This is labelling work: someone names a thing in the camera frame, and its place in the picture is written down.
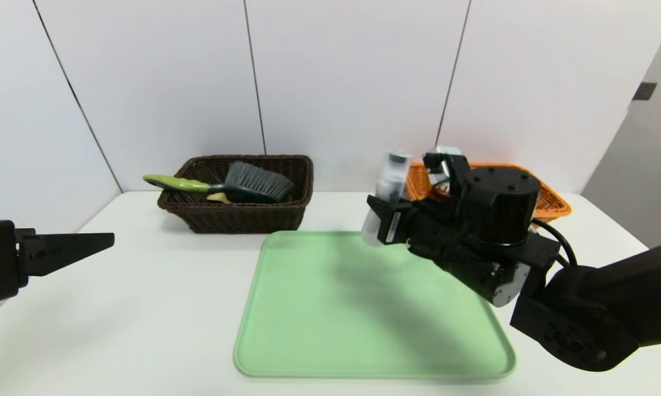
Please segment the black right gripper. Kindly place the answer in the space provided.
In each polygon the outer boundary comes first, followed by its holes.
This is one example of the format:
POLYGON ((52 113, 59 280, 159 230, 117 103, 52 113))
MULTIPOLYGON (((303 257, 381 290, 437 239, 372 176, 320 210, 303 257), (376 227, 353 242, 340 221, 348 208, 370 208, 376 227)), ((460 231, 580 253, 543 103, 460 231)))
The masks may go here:
POLYGON ((426 240, 439 235, 439 222, 423 203, 395 203, 368 195, 367 204, 380 219, 376 238, 383 245, 404 244, 409 240, 426 240))

